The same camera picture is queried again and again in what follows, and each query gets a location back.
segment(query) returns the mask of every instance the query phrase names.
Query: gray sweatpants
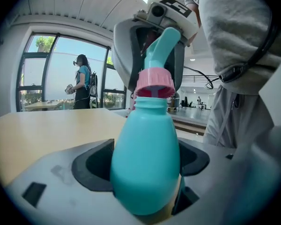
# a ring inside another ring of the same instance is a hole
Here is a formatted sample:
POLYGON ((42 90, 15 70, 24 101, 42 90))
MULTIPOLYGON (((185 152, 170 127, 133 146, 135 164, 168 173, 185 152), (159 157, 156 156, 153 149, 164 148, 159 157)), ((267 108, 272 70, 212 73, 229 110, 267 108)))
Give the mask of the gray sweatpants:
POLYGON ((203 142, 226 148, 248 145, 274 126, 259 95, 239 95, 219 87, 203 142))

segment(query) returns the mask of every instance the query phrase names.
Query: yellow table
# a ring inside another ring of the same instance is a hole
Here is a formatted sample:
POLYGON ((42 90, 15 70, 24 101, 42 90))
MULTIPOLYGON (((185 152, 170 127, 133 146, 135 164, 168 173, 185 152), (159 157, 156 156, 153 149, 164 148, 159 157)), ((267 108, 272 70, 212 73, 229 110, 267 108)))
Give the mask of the yellow table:
MULTIPOLYGON (((0 182, 5 187, 26 168, 49 153, 113 138, 126 118, 105 108, 17 112, 0 117, 0 182)), ((156 214, 140 219, 152 224, 170 216, 178 192, 156 214)))
POLYGON ((33 110, 33 109, 54 109, 59 106, 61 101, 54 101, 51 103, 48 102, 37 102, 30 105, 25 106, 26 110, 33 110))

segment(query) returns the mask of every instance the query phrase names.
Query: teal bottle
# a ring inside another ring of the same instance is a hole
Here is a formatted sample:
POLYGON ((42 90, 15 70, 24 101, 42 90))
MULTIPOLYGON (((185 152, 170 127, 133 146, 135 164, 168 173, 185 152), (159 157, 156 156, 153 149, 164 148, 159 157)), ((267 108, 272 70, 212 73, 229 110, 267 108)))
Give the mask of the teal bottle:
POLYGON ((162 209, 174 195, 180 153, 167 100, 137 97, 111 161, 115 197, 135 215, 162 209))

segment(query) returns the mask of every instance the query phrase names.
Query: bottle neck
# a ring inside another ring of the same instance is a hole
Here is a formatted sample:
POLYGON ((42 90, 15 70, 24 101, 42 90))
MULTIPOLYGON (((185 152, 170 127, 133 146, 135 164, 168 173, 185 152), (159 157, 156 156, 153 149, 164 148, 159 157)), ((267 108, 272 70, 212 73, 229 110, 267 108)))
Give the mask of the bottle neck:
POLYGON ((147 114, 164 115, 167 112, 167 99, 156 97, 137 97, 135 108, 147 114))

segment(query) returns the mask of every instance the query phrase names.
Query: window frame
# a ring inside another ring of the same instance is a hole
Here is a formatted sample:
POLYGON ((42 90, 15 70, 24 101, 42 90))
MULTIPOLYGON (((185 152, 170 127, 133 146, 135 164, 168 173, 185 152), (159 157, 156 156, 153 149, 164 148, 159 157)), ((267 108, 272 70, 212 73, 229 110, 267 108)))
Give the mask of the window frame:
POLYGON ((18 68, 18 74, 17 74, 17 79, 16 79, 16 97, 15 97, 15 102, 16 102, 16 110, 17 112, 20 112, 21 110, 21 106, 20 106, 20 97, 19 97, 19 91, 21 90, 41 90, 42 91, 42 101, 45 101, 45 90, 46 90, 46 86, 45 86, 45 82, 46 82, 46 77, 47 77, 47 72, 48 72, 48 66, 49 66, 49 61, 52 55, 52 51, 58 41, 58 39, 60 37, 63 38, 71 38, 71 39, 75 39, 75 40, 79 40, 82 42, 87 42, 87 43, 91 43, 94 45, 97 45, 99 47, 103 47, 106 49, 106 54, 105 54, 105 59, 104 59, 104 66, 103 66, 103 74, 102 74, 102 84, 101 84, 101 99, 100 99, 100 108, 103 108, 103 94, 104 92, 109 92, 109 93, 122 93, 124 94, 124 105, 122 108, 114 108, 114 109, 110 109, 110 110, 119 110, 119 109, 125 109, 126 108, 126 91, 127 88, 124 86, 124 90, 110 90, 110 89, 105 89, 105 78, 106 78, 106 71, 107 69, 113 69, 115 70, 113 65, 107 64, 107 58, 108 58, 108 52, 109 50, 111 50, 111 48, 109 46, 105 46, 103 44, 97 43, 97 42, 93 42, 81 37, 75 37, 75 36, 71 36, 71 35, 67 35, 67 34, 61 34, 61 33, 45 33, 45 32, 32 32, 30 35, 30 38, 28 39, 26 46, 24 48, 24 51, 22 53, 22 57, 20 60, 20 64, 19 64, 19 68, 18 68), (27 52, 31 42, 33 40, 34 36, 38 36, 38 35, 43 35, 43 36, 55 36, 54 41, 52 43, 52 46, 50 48, 49 52, 27 52), (42 75, 42 84, 41 85, 32 85, 32 86, 20 86, 20 80, 21 80, 21 74, 22 74, 22 69, 23 69, 23 65, 24 65, 24 61, 27 58, 46 58, 45 64, 44 64, 44 70, 43 70, 43 75, 42 75))

